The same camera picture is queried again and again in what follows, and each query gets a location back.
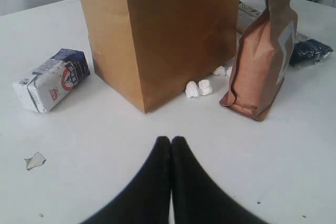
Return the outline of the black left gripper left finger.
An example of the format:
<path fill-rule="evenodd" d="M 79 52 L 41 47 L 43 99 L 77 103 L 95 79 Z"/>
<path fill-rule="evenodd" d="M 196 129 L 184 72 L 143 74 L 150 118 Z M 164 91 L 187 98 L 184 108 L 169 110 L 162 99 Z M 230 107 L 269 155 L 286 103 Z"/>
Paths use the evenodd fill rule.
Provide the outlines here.
<path fill-rule="evenodd" d="M 171 143 L 159 136 L 127 186 L 83 223 L 169 223 Z"/>

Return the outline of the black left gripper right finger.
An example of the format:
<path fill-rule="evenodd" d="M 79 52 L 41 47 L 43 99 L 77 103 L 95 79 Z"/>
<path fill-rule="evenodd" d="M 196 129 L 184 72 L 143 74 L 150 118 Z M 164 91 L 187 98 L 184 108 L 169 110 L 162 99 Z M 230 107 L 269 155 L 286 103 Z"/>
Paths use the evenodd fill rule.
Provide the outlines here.
<path fill-rule="evenodd" d="M 184 137 L 172 139 L 171 152 L 175 223 L 265 223 L 209 177 Z"/>

